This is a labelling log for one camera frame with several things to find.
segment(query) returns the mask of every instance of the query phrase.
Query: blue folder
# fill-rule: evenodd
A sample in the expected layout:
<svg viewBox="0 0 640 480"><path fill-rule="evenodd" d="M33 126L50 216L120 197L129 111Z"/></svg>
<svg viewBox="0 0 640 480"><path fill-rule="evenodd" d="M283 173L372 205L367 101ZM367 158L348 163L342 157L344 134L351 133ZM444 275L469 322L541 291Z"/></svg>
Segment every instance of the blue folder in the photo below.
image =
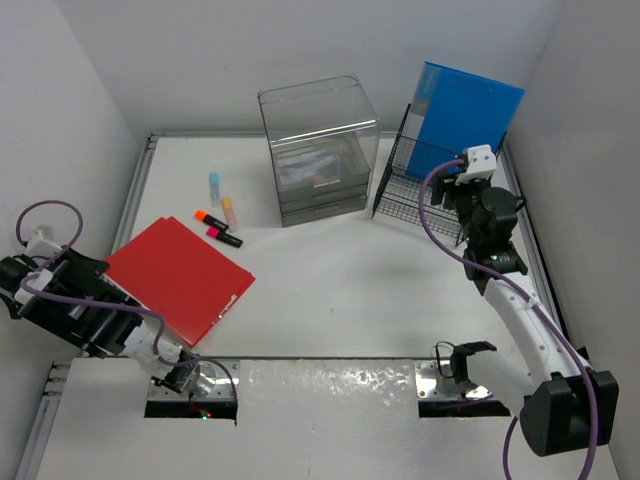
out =
<svg viewBox="0 0 640 480"><path fill-rule="evenodd" d="M496 151L523 96L522 88L426 62L409 119L414 130L422 122L416 139L424 145L414 149L407 175L423 179L468 147Z"/></svg>

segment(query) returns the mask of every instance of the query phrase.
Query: highlighter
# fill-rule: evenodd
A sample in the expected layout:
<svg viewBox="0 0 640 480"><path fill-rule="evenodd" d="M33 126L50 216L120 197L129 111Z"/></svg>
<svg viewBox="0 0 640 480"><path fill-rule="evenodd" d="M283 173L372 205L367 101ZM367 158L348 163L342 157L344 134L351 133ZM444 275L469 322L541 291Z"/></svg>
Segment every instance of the highlighter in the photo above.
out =
<svg viewBox="0 0 640 480"><path fill-rule="evenodd" d="M233 233L238 230L238 220L236 219L236 213L233 211L233 205L229 197L222 197L222 212L224 213L227 225L229 225L229 231Z"/></svg>
<svg viewBox="0 0 640 480"><path fill-rule="evenodd" d="M209 196L211 197L211 205L217 207L220 205L220 177L216 172L209 174Z"/></svg>
<svg viewBox="0 0 640 480"><path fill-rule="evenodd" d="M229 235L228 233L218 230L215 227L209 228L207 230L207 235L215 238L216 240L220 240L222 243L231 245L232 247L240 248L242 246L242 240L234 237L233 235Z"/></svg>
<svg viewBox="0 0 640 480"><path fill-rule="evenodd" d="M215 217L212 217L211 215L209 215L207 212L205 212L204 210L198 210L194 217L201 221L202 223L204 223L205 225L209 225L210 227L213 228L217 228L218 230L222 230L223 232L227 231L227 228L229 228L229 226L218 220Z"/></svg>

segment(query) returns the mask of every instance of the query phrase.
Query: white table surface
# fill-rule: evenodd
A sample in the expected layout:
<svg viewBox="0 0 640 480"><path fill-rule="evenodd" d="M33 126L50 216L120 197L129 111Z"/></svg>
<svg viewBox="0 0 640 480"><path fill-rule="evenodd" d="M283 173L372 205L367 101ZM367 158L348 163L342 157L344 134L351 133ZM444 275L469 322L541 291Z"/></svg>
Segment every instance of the white table surface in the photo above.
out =
<svg viewBox="0 0 640 480"><path fill-rule="evenodd" d="M508 417L418 418L406 360L240 362L238 426L144 418L129 359L73 362L38 480L499 480ZM538 458L520 429L516 480L572 480L585 451ZM617 478L607 447L591 480Z"/></svg>
<svg viewBox="0 0 640 480"><path fill-rule="evenodd" d="M381 141L369 204L392 143ZM232 198L240 249L208 239L193 218L198 209L224 218L210 204L211 171L219 172L222 193ZM494 184L506 186L496 177ZM462 266L419 226L380 214L372 220L367 210L282 228L264 138L160 138L132 235L168 216L256 277L199 342L199 353L417 358L432 355L439 340L488 340L520 362L500 318Z"/></svg>

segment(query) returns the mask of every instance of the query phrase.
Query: clear plastic box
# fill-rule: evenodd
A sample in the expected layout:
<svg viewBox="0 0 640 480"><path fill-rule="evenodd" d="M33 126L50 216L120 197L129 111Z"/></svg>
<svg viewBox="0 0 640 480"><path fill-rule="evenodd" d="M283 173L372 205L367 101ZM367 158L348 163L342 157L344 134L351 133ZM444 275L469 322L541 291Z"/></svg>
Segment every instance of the clear plastic box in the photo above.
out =
<svg viewBox="0 0 640 480"><path fill-rule="evenodd" d="M258 100L282 215L305 210L311 221L315 207L331 204L341 214L340 202L353 211L366 200L380 128L356 77L265 90Z"/></svg>

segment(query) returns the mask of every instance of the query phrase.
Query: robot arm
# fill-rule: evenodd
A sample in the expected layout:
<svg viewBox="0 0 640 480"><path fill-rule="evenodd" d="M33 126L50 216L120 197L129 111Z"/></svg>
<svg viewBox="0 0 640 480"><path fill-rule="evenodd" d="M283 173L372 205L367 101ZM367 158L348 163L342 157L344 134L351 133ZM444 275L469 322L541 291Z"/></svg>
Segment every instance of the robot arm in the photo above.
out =
<svg viewBox="0 0 640 480"><path fill-rule="evenodd" d="M510 241L523 199L491 186L496 158L488 145L469 149L463 160L463 171L437 177L431 203L443 203L444 208L456 211L467 242L464 259L501 274L494 278L465 264L467 278L504 321L529 372L516 369L490 343L475 342L454 347L449 364L452 380L490 389L519 417L525 439L536 454L586 448L591 423L585 382L565 345L541 320L539 313L551 317L538 301L526 266ZM596 372L579 356L578 361L586 368L596 394L598 445L607 444L618 384L610 372Z"/></svg>
<svg viewBox="0 0 640 480"><path fill-rule="evenodd" d="M155 330L140 313L59 303L21 288L21 281L37 268L34 258L49 258L60 250L48 238L46 229L39 228L22 255L0 261L0 298L12 318L26 318L91 356L131 357L156 384L177 393L200 397L210 392L215 384L214 370L192 361L197 358L195 354L166 336L160 337L154 348ZM108 279L107 268L106 262L70 249L28 284L40 292L139 307L134 298Z"/></svg>

